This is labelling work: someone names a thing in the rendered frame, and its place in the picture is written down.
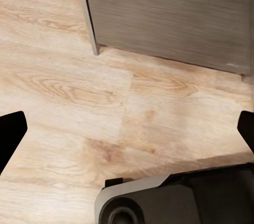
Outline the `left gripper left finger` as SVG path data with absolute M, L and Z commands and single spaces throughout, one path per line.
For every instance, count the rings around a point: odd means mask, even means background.
M 22 111 L 0 116 L 0 174 L 27 130 Z

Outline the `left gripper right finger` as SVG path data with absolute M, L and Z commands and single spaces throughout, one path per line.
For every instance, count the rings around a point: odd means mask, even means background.
M 242 111 L 239 116 L 237 129 L 254 153 L 254 113 Z

